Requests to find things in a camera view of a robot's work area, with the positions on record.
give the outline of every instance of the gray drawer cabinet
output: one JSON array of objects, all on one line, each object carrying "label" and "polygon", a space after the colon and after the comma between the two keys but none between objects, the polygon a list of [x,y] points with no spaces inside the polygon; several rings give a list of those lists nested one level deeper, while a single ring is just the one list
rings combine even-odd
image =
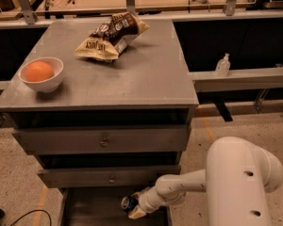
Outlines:
[{"label": "gray drawer cabinet", "polygon": [[[37,174],[64,194],[60,225],[113,225],[112,218],[120,225],[169,225],[165,211],[132,221],[119,207],[121,196],[180,173],[198,105],[173,23],[146,22],[151,28],[112,64],[74,56],[101,23],[53,22],[25,62],[60,58],[61,86],[36,93],[15,75],[0,96],[14,137],[42,166]],[[85,208],[76,209],[82,202]],[[94,202],[109,214],[86,215]]]},{"label": "gray drawer cabinet", "polygon": [[186,149],[186,125],[17,130],[27,154],[178,152]]},{"label": "gray drawer cabinet", "polygon": [[159,175],[180,172],[179,166],[101,169],[43,169],[38,172],[48,187],[136,186],[155,182]]}]

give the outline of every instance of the drawer handle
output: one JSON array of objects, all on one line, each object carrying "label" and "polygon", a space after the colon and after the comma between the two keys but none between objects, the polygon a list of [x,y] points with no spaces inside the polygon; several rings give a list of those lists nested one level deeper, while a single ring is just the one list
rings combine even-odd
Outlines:
[{"label": "drawer handle", "polygon": [[110,176],[109,183],[110,184],[114,184],[115,183],[115,177],[114,176]]},{"label": "drawer handle", "polygon": [[102,139],[102,141],[100,142],[100,146],[101,147],[107,147],[109,145],[109,141],[105,138]]}]

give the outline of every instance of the white bowl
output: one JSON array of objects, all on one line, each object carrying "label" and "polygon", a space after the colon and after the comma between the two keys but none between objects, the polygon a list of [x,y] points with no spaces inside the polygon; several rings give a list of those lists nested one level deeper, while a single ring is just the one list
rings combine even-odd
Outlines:
[{"label": "white bowl", "polygon": [[[55,75],[53,77],[51,77],[50,79],[46,79],[40,82],[29,82],[26,80],[26,70],[27,70],[27,66],[29,64],[31,64],[32,62],[36,62],[36,61],[41,61],[41,62],[45,62],[48,63],[49,65],[52,66],[52,68],[54,69]],[[54,91],[55,89],[58,88],[58,86],[60,85],[60,83],[63,81],[63,62],[61,60],[59,60],[56,57],[41,57],[35,60],[32,60],[28,63],[26,63],[24,66],[21,67],[18,75],[20,77],[20,79],[23,81],[23,83],[25,83],[28,87],[30,87],[31,89],[34,89],[38,92],[51,92]]]}]

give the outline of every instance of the open drawer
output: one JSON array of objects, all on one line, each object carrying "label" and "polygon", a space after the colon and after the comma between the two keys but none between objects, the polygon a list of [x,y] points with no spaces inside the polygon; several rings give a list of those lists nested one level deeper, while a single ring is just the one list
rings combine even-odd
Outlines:
[{"label": "open drawer", "polygon": [[169,207],[139,219],[130,219],[121,208],[122,198],[142,186],[68,188],[63,193],[58,226],[171,226]]},{"label": "open drawer", "polygon": [[187,125],[117,128],[38,128],[17,130],[13,136],[27,154],[182,152]]},{"label": "open drawer", "polygon": [[98,169],[41,169],[37,173],[49,188],[86,186],[148,186],[163,174],[178,174],[180,166],[113,167]]}]

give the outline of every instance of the cabinet top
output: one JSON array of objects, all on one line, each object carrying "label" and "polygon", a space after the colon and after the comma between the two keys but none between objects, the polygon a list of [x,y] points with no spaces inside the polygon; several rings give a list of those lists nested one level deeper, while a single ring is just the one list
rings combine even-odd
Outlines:
[{"label": "cabinet top", "polygon": [[51,93],[28,88],[17,73],[0,96],[0,111],[112,108],[177,108],[198,104],[172,21],[146,21],[151,27],[111,64],[75,56],[75,48],[101,23],[53,22],[24,64],[38,57],[64,63],[64,80]]}]

